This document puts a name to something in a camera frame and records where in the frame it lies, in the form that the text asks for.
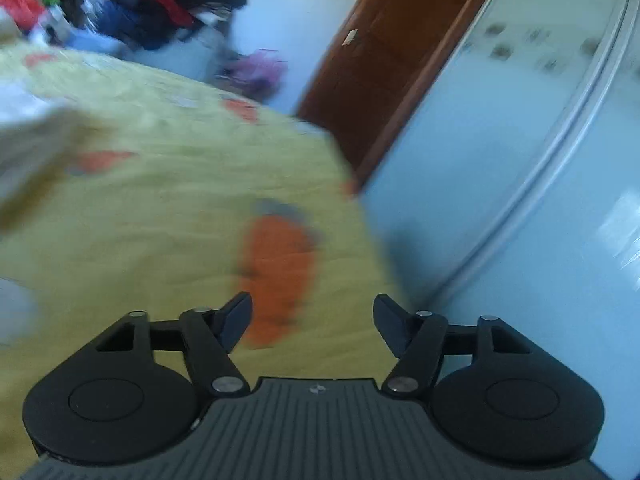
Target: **wooden door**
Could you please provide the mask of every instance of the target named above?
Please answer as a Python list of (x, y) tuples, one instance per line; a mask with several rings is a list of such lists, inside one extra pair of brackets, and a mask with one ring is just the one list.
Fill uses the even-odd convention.
[(358, 0), (298, 116), (334, 135), (361, 184), (483, 2)]

